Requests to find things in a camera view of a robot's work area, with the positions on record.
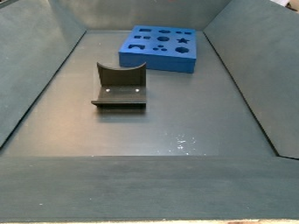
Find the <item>bin floor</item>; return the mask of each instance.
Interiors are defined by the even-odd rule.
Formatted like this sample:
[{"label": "bin floor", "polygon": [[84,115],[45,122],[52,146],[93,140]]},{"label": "bin floor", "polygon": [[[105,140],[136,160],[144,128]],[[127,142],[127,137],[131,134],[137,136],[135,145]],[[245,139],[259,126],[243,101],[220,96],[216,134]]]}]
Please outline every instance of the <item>bin floor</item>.
[{"label": "bin floor", "polygon": [[147,70],[147,107],[97,109],[96,62],[117,65],[128,31],[89,31],[7,141],[4,156],[272,157],[229,74],[197,32],[195,73]]}]

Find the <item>star-shaped hole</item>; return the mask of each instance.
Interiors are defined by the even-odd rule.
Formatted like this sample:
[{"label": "star-shaped hole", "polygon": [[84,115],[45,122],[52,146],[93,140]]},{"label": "star-shaped hole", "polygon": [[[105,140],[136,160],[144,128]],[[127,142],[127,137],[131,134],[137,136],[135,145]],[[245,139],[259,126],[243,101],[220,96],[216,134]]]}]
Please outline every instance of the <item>star-shaped hole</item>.
[{"label": "star-shaped hole", "polygon": [[184,43],[184,44],[188,44],[188,39],[187,38],[177,38],[179,40],[179,43]]}]

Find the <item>circular hole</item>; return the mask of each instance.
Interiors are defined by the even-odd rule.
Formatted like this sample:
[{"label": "circular hole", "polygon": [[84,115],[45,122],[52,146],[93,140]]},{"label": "circular hole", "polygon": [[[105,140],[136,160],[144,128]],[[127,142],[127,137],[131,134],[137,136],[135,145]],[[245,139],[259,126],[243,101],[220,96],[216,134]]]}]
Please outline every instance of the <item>circular hole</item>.
[{"label": "circular hole", "polygon": [[185,47],[176,47],[175,48],[175,51],[177,52],[177,53],[187,53],[188,51],[189,51],[189,49],[188,48],[185,48]]},{"label": "circular hole", "polygon": [[167,38],[167,37],[159,37],[157,40],[160,40],[160,41],[168,41],[169,38]]},{"label": "circular hole", "polygon": [[169,31],[167,31],[167,30],[160,30],[159,32],[160,33],[169,33]]}]

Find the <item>metal wall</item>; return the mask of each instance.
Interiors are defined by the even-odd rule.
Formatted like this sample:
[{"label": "metal wall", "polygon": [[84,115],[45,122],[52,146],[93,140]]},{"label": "metal wall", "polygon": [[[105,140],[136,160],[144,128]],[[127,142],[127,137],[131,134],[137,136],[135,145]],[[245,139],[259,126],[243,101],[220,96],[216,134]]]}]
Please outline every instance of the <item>metal wall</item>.
[{"label": "metal wall", "polygon": [[84,32],[52,0],[0,9],[0,145]]},{"label": "metal wall", "polygon": [[201,30],[231,0],[57,0],[91,30],[165,25]]},{"label": "metal wall", "polygon": [[264,0],[233,0],[204,30],[272,144],[299,158],[299,17]]}]

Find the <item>blue foam block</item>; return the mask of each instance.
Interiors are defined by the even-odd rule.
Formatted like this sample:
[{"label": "blue foam block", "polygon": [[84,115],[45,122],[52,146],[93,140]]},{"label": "blue foam block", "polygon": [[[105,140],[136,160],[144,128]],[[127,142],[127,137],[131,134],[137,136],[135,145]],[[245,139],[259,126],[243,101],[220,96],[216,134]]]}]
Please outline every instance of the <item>blue foam block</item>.
[{"label": "blue foam block", "polygon": [[136,25],[119,49],[121,67],[145,67],[193,73],[196,31],[192,29]]}]

